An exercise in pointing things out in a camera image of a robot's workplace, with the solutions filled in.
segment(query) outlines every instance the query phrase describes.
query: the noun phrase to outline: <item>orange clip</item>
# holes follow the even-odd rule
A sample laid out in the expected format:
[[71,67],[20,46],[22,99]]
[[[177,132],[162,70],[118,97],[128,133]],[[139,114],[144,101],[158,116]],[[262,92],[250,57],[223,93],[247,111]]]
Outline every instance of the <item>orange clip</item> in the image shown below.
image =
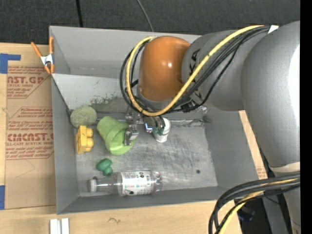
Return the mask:
[[44,65],[45,71],[46,71],[48,74],[51,74],[51,73],[53,74],[53,73],[54,73],[54,69],[55,69],[55,66],[54,66],[54,63],[53,63],[54,38],[53,38],[53,37],[50,37],[50,39],[49,39],[49,52],[50,52],[50,54],[47,55],[46,57],[43,57],[43,56],[42,56],[40,50],[38,49],[38,47],[36,46],[36,44],[35,44],[34,42],[31,42],[30,44],[33,46],[33,48],[34,48],[34,50],[35,50],[37,56],[38,56],[39,58],[41,58],[41,61],[42,61],[43,65]]

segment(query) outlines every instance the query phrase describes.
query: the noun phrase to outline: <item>bottle label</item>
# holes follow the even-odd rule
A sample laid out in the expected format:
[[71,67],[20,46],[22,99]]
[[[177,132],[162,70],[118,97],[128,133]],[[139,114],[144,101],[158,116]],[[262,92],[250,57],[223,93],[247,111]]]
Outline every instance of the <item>bottle label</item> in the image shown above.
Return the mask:
[[154,190],[154,181],[150,171],[125,172],[122,176],[122,195],[151,194]]

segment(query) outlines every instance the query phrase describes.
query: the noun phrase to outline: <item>bin floor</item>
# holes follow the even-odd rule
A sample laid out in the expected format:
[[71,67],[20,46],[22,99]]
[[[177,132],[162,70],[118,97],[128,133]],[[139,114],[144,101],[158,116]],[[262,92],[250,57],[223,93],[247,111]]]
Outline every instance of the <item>bin floor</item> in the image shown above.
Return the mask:
[[104,140],[94,129],[95,145],[92,150],[76,155],[80,196],[91,196],[86,181],[93,176],[103,177],[97,163],[109,158],[114,172],[150,169],[163,176],[163,190],[179,190],[217,186],[215,169],[210,155],[205,127],[202,122],[172,122],[167,141],[156,142],[153,134],[138,125],[139,136],[127,153],[114,156],[105,147]]

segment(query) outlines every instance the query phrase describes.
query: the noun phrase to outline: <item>green toy piece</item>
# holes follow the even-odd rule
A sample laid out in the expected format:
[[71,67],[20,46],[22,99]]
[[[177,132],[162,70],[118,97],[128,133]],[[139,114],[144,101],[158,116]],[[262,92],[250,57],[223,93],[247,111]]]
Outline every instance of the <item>green toy piece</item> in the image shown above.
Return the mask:
[[110,174],[113,173],[113,169],[109,166],[103,171],[104,176],[109,176]]
[[108,158],[102,159],[98,164],[97,164],[97,169],[99,171],[104,172],[105,169],[109,168],[112,165],[112,161]]
[[70,121],[75,128],[79,126],[90,126],[97,120],[96,111],[90,106],[82,106],[75,109],[70,115]]
[[133,147],[136,140],[133,140],[129,146],[124,145],[124,136],[128,126],[128,123],[120,122],[110,116],[106,116],[98,122],[97,130],[111,154],[122,155]]

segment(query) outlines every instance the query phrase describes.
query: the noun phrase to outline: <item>yellow cable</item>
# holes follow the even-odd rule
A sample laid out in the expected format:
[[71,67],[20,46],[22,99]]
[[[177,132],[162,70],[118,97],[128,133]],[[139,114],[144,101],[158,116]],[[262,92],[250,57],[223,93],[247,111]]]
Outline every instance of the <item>yellow cable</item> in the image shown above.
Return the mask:
[[[255,193],[250,193],[248,195],[246,195],[240,202],[250,199],[254,196],[257,196],[259,194],[261,194],[263,191],[260,192],[255,192]],[[233,216],[245,205],[246,203],[241,203],[238,204],[235,209],[231,212],[231,214],[229,215],[229,217],[225,220],[225,223],[223,224],[222,229],[219,231],[219,234],[223,234],[225,232],[226,227],[228,226],[228,224],[230,223],[231,219],[233,218]]]
[[[288,182],[291,182],[291,181],[294,181],[294,180],[296,180],[296,178],[287,179],[287,180],[283,180],[283,181],[276,181],[276,182],[266,183],[266,184],[263,184],[263,185],[267,185],[267,184],[270,184],[270,185],[284,184],[284,183],[288,183]],[[225,220],[225,222],[224,222],[224,224],[222,226],[222,229],[219,231],[219,234],[223,234],[224,233],[226,227],[228,226],[228,224],[231,221],[231,219],[233,218],[233,216],[246,204],[246,203],[241,203],[240,204],[240,202],[242,202],[244,200],[247,200],[247,199],[250,199],[250,198],[253,198],[254,196],[257,196],[257,195],[259,195],[259,194],[261,194],[263,192],[264,191],[250,193],[250,194],[246,195],[241,201],[239,201],[238,205],[234,208],[234,210],[231,212],[229,217]]]
[[155,37],[148,37],[143,39],[142,41],[140,41],[135,48],[133,49],[132,53],[130,54],[129,57],[129,61],[127,64],[127,69],[126,69],[126,84],[127,84],[127,89],[128,89],[128,94],[130,97],[130,100],[132,102],[132,104],[135,106],[135,108],[137,108],[141,113],[143,113],[144,115],[147,116],[159,116],[165,112],[167,112],[180,98],[181,96],[184,94],[184,92],[186,91],[186,89],[188,88],[188,86],[191,84],[191,82],[194,80],[194,78],[196,77],[196,75],[199,73],[199,71],[201,70],[201,68],[205,65],[205,63],[209,60],[209,58],[215,53],[217,52],[225,43],[227,43],[228,41],[230,41],[231,39],[235,38],[236,36],[258,28],[258,27],[262,27],[263,25],[254,25],[254,26],[249,26],[246,28],[242,28],[240,30],[235,31],[234,33],[230,34],[229,36],[227,36],[225,39],[223,39],[220,43],[218,43],[210,52],[208,55],[205,56],[205,58],[200,62],[200,64],[196,67],[196,69],[194,70],[194,72],[192,73],[192,75],[189,77],[189,79],[186,81],[186,83],[183,85],[183,87],[181,88],[181,90],[177,93],[176,97],[163,109],[157,111],[157,112],[149,112],[144,110],[143,108],[140,107],[140,105],[138,105],[138,103],[136,102],[136,100],[133,97],[133,94],[131,92],[130,89],[130,67],[131,67],[131,62],[133,59],[133,56],[135,54],[135,52],[137,51],[137,49],[143,44],[143,42],[149,40],[149,39],[153,39]]

